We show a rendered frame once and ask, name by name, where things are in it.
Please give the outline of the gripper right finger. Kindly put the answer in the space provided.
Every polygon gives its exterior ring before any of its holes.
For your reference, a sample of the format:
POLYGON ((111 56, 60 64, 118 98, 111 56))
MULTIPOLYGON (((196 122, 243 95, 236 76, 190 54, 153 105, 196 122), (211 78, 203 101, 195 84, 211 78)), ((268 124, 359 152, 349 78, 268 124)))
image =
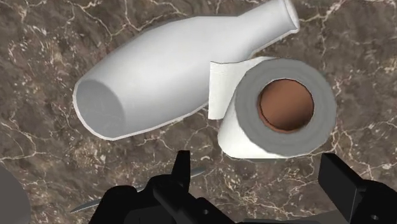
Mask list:
POLYGON ((334 153, 323 153, 318 183, 349 224, 397 224, 397 191, 361 178, 334 153))

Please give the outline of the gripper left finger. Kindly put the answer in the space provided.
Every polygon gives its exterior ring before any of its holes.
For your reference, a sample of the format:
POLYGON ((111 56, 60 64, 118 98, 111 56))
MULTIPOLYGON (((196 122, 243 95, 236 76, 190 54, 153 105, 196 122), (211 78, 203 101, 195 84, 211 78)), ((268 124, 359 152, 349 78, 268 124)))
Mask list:
POLYGON ((150 178, 144 190, 114 186, 88 224, 235 224, 203 197, 189 193, 190 152, 180 150, 172 172, 150 178))

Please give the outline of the white vase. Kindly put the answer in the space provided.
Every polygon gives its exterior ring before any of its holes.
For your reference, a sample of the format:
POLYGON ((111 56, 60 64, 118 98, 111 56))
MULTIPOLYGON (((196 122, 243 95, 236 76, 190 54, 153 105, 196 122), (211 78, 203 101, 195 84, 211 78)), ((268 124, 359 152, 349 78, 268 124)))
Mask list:
POLYGON ((110 141, 157 129, 207 104, 211 62, 246 60, 299 28, 291 0, 269 0, 239 16, 196 16, 144 31, 76 82, 75 112, 110 141))

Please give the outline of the white toilet paper roll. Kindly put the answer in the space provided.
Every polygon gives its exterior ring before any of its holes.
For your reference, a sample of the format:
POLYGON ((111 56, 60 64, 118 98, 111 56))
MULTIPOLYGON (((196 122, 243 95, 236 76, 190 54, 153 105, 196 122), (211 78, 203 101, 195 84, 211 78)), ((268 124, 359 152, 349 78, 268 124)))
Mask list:
POLYGON ((233 158, 291 158, 323 145, 336 123, 330 84, 299 60, 257 57, 210 64, 210 120, 233 158))

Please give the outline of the grey round object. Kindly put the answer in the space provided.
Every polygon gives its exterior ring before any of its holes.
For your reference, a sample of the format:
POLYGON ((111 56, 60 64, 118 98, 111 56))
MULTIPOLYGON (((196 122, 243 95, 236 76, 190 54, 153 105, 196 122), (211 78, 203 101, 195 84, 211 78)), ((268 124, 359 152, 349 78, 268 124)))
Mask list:
POLYGON ((29 224, 31 205, 20 182, 0 165, 0 224, 29 224))

